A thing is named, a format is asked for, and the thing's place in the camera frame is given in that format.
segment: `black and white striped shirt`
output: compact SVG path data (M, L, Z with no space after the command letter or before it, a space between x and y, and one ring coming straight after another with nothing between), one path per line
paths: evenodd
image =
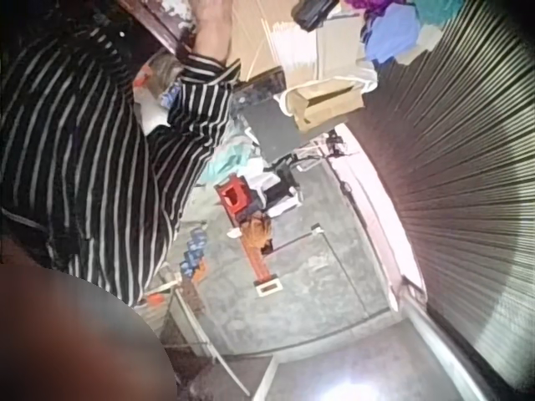
M166 259L219 144L239 63L190 54L170 127L145 137L131 77L106 35L65 29L3 57L2 215L42 266L129 305Z

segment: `red object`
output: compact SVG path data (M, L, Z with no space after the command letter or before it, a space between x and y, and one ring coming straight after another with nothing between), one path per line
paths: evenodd
M249 206L252 200L249 185L247 185L244 179L232 174L226 184L216 185L215 188L221 198L223 207L227 211L228 217L231 219L232 225L237 227L236 214ZM262 283L271 280L273 275L269 271L268 266L266 266L260 249L249 246L242 237L240 241L257 277L257 282Z
M230 176L226 184L216 185L216 191L225 209L232 217L235 217L238 212L251 203L251 194L247 182L238 178L235 174Z

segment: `blue cloth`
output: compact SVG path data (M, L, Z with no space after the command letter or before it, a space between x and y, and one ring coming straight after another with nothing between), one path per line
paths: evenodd
M415 0L414 3L422 23L441 26L461 11L463 0Z
M377 17L365 42L367 60L384 63L416 45L421 24L416 8L411 5L390 4L383 17Z

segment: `teal cloth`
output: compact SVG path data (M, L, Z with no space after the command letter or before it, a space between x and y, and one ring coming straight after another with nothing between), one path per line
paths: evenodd
M253 150L251 140L240 132L233 122L229 123L226 138L216 149L215 154L202 171L197 184L215 185L231 173L237 173L247 165Z
M462 8L463 0L414 0L418 18L422 23L441 26L455 17Z

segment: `cardboard box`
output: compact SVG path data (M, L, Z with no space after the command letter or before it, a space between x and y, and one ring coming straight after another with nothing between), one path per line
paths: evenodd
M364 107L360 87L344 79L328 79L288 92L288 111L302 132Z

